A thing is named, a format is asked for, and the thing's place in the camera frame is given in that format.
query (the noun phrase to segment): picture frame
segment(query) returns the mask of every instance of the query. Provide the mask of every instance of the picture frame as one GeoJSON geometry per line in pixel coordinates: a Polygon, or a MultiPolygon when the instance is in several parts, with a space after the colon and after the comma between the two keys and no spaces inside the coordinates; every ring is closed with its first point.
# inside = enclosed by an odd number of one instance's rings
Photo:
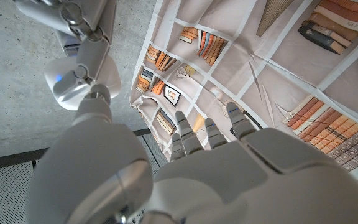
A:
{"type": "Polygon", "coordinates": [[[164,97],[167,99],[174,107],[177,107],[181,94],[176,91],[174,88],[165,85],[164,88],[164,97]]]}

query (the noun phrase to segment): perforated metal panel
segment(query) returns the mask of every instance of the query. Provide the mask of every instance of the perforated metal panel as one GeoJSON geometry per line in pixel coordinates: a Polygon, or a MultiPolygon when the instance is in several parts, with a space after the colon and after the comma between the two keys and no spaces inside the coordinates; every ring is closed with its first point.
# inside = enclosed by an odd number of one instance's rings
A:
{"type": "Polygon", "coordinates": [[[158,146],[157,142],[153,138],[152,134],[145,134],[143,135],[144,139],[146,140],[147,144],[149,145],[149,148],[153,155],[155,156],[155,159],[160,167],[167,164],[167,158],[164,156],[164,154],[161,151],[161,148],[158,146]]]}
{"type": "Polygon", "coordinates": [[[0,168],[0,224],[27,223],[26,200],[32,162],[0,168]]]}
{"type": "Polygon", "coordinates": [[[147,157],[149,157],[149,161],[152,166],[152,173],[153,173],[153,176],[155,176],[155,174],[159,170],[160,166],[158,165],[157,161],[154,159],[153,154],[150,152],[150,149],[147,146],[146,142],[143,140],[142,136],[138,136],[137,138],[140,141],[140,143],[142,143],[143,148],[147,153],[147,157]]]}

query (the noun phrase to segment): floor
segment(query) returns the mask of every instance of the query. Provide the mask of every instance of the floor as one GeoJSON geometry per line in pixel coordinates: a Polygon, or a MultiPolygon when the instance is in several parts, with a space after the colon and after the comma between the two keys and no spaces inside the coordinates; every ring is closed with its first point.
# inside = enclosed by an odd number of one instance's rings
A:
{"type": "MultiPolygon", "coordinates": [[[[129,106],[134,67],[156,0],[118,0],[110,56],[122,90],[112,99],[115,123],[147,128],[129,106]]],[[[23,15],[13,1],[0,0],[0,156],[50,147],[75,113],[58,105],[43,69],[64,57],[52,28],[23,15]]]]}

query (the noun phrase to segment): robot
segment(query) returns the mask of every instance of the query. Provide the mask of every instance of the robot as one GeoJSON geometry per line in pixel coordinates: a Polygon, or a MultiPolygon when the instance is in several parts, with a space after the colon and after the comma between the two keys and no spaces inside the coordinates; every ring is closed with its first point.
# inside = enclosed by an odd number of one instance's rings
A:
{"type": "Polygon", "coordinates": [[[61,78],[52,66],[45,73],[56,100],[76,116],[34,172],[29,223],[131,223],[143,208],[141,224],[358,223],[358,183],[346,171],[299,139],[255,130],[234,103],[227,112],[237,140],[227,142],[208,118],[210,151],[177,111],[170,163],[153,179],[135,135],[112,123],[119,77],[103,67],[114,63],[107,52],[115,1],[16,4],[80,43],[65,45],[69,57],[52,62],[71,61],[61,78]]]}

